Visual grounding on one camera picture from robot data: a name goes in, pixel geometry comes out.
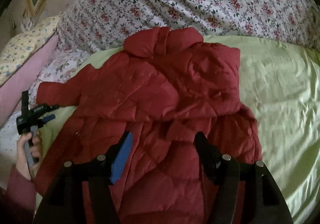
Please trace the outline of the left forearm red sleeve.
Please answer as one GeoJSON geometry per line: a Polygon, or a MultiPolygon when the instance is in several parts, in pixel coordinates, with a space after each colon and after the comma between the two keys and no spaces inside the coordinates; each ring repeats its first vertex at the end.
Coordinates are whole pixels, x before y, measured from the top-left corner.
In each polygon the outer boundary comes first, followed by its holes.
{"type": "Polygon", "coordinates": [[[34,183],[13,165],[7,189],[1,190],[1,223],[33,223],[35,207],[34,183]]]}

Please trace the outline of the person's left hand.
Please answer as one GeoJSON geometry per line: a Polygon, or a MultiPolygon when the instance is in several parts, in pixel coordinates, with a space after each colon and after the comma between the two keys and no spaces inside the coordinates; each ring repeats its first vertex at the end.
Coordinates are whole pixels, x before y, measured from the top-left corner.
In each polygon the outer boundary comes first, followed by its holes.
{"type": "Polygon", "coordinates": [[[41,133],[37,131],[35,136],[32,133],[23,134],[17,141],[17,158],[16,158],[16,169],[22,174],[28,181],[34,178],[40,168],[43,159],[43,143],[41,133]],[[24,150],[24,145],[32,140],[33,145],[29,149],[33,158],[38,159],[39,162],[34,164],[32,167],[28,166],[27,156],[24,150]]]}

